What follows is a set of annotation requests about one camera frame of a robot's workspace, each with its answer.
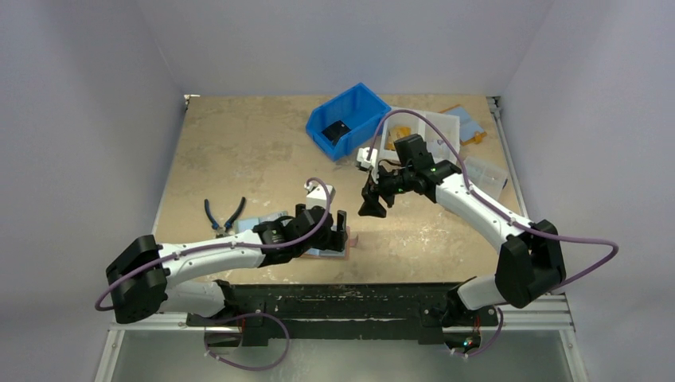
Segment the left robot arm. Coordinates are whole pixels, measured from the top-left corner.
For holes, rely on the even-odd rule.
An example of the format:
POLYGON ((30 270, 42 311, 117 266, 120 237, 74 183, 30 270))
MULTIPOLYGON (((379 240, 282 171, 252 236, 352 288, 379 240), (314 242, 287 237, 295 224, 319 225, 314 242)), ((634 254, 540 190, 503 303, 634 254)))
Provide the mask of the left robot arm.
POLYGON ((191 244, 159 244, 154 236, 136 238, 106 268, 107 295, 119 324, 157 313, 189 313, 228 325, 237 315, 229 284, 200 283, 222 271, 289 263, 311 249, 344 251, 347 213, 297 205, 282 216, 233 236, 191 244))

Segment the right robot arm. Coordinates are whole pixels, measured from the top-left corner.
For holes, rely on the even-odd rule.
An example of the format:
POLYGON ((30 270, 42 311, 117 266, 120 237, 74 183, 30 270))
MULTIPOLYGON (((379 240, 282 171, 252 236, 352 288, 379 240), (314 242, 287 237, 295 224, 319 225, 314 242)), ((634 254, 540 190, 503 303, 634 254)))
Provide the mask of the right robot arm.
POLYGON ((361 148, 357 163, 369 172, 361 195, 360 216, 384 218, 400 194, 414 192, 463 218, 498 254, 492 275, 474 277, 447 295, 446 313, 458 324, 474 318, 478 310, 507 303, 523 308, 566 278, 556 227, 542 220, 533 223, 465 181, 462 170, 448 160, 437 162, 418 134, 395 143, 399 167, 387 170, 377 161, 377 150, 361 148))

